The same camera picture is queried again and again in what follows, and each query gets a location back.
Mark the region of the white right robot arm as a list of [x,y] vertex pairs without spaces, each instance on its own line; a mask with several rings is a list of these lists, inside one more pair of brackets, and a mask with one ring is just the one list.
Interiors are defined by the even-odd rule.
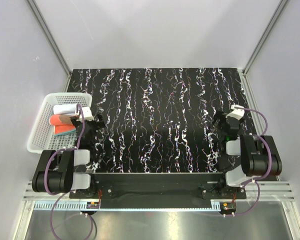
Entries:
[[[245,122],[245,112],[260,115],[265,123],[261,135],[239,134]],[[232,105],[231,112],[216,111],[213,124],[217,124],[219,139],[216,141],[220,154],[239,156],[240,165],[224,173],[224,181],[217,185],[218,195],[229,198],[235,192],[235,187],[244,187],[250,182],[256,183],[268,176],[279,176],[282,172],[282,161],[274,138],[266,135],[268,121],[258,110],[240,105]]]

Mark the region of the brown towel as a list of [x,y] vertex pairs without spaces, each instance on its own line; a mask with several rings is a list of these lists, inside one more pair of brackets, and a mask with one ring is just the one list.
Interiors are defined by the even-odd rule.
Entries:
[[55,136],[61,136],[71,134],[76,131],[76,127],[70,121],[70,117],[74,115],[52,115],[49,119],[49,123],[53,126],[53,134]]

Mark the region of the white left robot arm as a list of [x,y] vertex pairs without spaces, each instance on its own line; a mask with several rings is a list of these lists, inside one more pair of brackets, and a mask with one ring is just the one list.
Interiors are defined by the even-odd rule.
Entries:
[[85,197],[93,198],[98,193],[97,184],[91,181],[90,175],[75,173],[75,166],[91,161],[94,134],[106,124],[101,114],[85,121],[75,115],[68,119],[76,133],[74,147],[42,151],[32,178],[32,190],[50,195],[80,190]]

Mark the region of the white terry towel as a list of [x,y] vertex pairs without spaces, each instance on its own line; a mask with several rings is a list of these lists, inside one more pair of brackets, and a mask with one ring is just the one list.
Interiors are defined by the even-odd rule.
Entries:
[[58,104],[53,107],[53,114],[54,115],[70,115],[70,116],[77,116],[77,104],[70,103],[70,104]]

